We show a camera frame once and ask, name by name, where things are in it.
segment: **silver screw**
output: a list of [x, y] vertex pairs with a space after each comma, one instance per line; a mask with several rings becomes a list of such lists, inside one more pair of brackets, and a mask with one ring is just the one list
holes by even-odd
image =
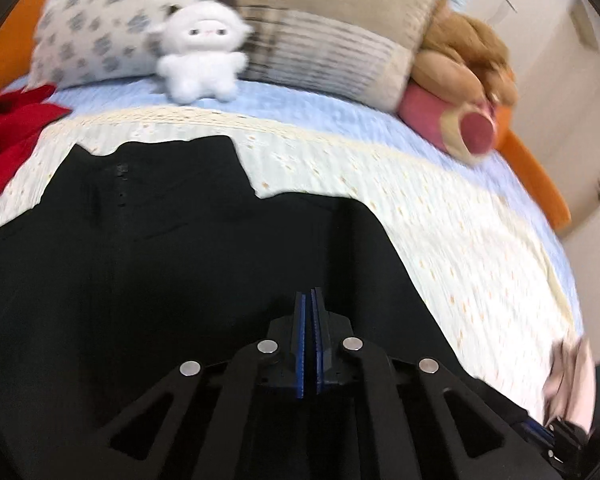
[[201, 368], [200, 363], [197, 361], [186, 361], [180, 365], [180, 373], [185, 377], [198, 375]]
[[344, 348], [346, 348], [347, 350], [353, 350], [353, 351], [360, 350], [362, 348], [362, 345], [363, 345], [362, 339], [359, 339], [357, 337], [347, 337], [342, 342], [342, 346], [344, 346]]
[[278, 343], [272, 339], [263, 339], [258, 343], [258, 350], [263, 354], [273, 354], [278, 349]]
[[434, 374], [440, 368], [437, 361], [434, 359], [429, 359], [428, 357], [420, 361], [418, 366], [420, 367], [420, 370], [426, 374]]

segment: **teddy bear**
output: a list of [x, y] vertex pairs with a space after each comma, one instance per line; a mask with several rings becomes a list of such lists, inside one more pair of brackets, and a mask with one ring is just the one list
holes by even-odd
[[453, 12], [439, 0], [411, 70], [425, 90], [455, 105], [513, 106], [518, 91], [509, 68], [509, 49], [486, 23]]
[[247, 55], [234, 52], [253, 29], [230, 7], [198, 2], [171, 8], [165, 22], [152, 28], [161, 53], [156, 72], [164, 78], [171, 99], [181, 105], [203, 97], [230, 101], [237, 93], [237, 74]]

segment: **red cloth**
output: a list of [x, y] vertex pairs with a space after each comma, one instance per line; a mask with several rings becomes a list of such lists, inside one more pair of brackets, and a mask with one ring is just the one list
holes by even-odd
[[45, 85], [0, 95], [0, 194], [33, 153], [42, 128], [71, 112], [41, 102], [55, 90], [55, 86]]

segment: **white plush toy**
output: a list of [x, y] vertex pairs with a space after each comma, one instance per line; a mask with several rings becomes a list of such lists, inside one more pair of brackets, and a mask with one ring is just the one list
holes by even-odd
[[233, 9], [218, 2], [199, 2], [176, 10], [152, 30], [164, 54], [156, 72], [165, 79], [175, 102], [190, 104], [203, 97], [230, 101], [236, 75], [248, 63], [234, 52], [253, 29]]

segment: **bed sheet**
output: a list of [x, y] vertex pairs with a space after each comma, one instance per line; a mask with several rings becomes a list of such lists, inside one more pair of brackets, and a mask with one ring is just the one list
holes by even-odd
[[[25, 84], [26, 76], [13, 82], [9, 88]], [[151, 77], [110, 80], [63, 89], [56, 92], [51, 101], [72, 108], [73, 116], [170, 104], [160, 82]], [[394, 116], [323, 94], [265, 83], [239, 81], [238, 97], [234, 101], [221, 103], [215, 99], [202, 99], [194, 105], [385, 144], [455, 171], [476, 186], [497, 193], [509, 208], [535, 229], [571, 305], [576, 330], [579, 334], [583, 333], [575, 280], [562, 245], [541, 209], [498, 153], [493, 153], [476, 168], [469, 168], [437, 150]]]

